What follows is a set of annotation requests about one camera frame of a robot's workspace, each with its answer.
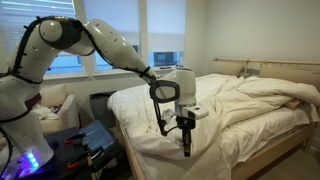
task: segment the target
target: window blind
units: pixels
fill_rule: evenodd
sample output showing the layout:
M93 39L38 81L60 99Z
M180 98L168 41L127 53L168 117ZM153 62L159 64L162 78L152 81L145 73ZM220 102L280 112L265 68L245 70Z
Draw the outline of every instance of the window blind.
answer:
M147 0L149 52L184 51L185 0Z
M0 30L8 54L19 44L25 29L36 16L49 15L74 18L73 0L6 0L0 1Z
M140 44L139 0L85 0L87 20L101 19L127 39Z

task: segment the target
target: white comforter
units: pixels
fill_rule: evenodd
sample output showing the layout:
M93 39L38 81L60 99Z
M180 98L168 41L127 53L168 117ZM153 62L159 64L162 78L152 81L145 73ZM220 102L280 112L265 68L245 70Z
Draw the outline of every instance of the white comforter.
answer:
M209 116L197 121L192 130L192 156L205 151L228 126L248 118L273 111L293 98L320 105L320 94L314 86L277 79L248 79L211 74L197 78L197 101L209 111ZM157 154L169 159L184 159L181 130L161 136L149 86L118 91L108 103L127 129L137 151ZM173 109L173 103L161 104L161 110ZM175 120L166 126L176 125Z

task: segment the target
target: pillow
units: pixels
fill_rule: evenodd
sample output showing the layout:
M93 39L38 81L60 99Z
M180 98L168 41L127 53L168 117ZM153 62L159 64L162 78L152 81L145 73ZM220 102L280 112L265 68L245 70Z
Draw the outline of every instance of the pillow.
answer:
M39 104L45 107L59 106L65 101L66 86L65 84L59 84L50 87L42 87L40 90L41 100Z
M312 84L318 89L318 91L320 90L320 74L314 71L263 64L261 66L259 76L283 79L295 83Z
M243 65L238 63L214 61L211 65L211 73L240 76Z

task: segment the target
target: robotic arm link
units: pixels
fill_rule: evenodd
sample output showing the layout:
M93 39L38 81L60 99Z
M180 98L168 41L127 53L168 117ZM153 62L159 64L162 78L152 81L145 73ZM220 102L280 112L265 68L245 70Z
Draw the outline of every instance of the robotic arm link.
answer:
M166 121L158 103L174 101L175 112L171 117L176 116L176 127L182 129L184 154L190 156L191 129L195 128L195 120L208 115L196 104L195 76L191 70L177 68L164 77L158 75L143 63L117 30L99 19L83 25L63 16L37 17L25 28L19 46L8 58L8 72L0 76L0 131L8 141L0 151L0 170L4 169L0 179L33 174L53 156L38 116L30 107L45 72L61 51L80 56L97 51L110 65L135 72L146 81L164 136L171 129L164 129Z

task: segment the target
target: bed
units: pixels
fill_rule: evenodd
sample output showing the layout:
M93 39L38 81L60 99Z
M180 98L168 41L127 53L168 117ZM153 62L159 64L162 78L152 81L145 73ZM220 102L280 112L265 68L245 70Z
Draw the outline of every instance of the bed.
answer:
M306 71L305 63L297 70L297 62L294 68L232 62L214 62L214 73L197 78L196 98L209 116L192 130L190 158L183 156L179 129L160 135L147 85L110 97L135 179L246 179L298 145L309 148L319 121L316 70ZM250 63L261 67L259 77L247 76ZM172 120L166 128L175 125Z

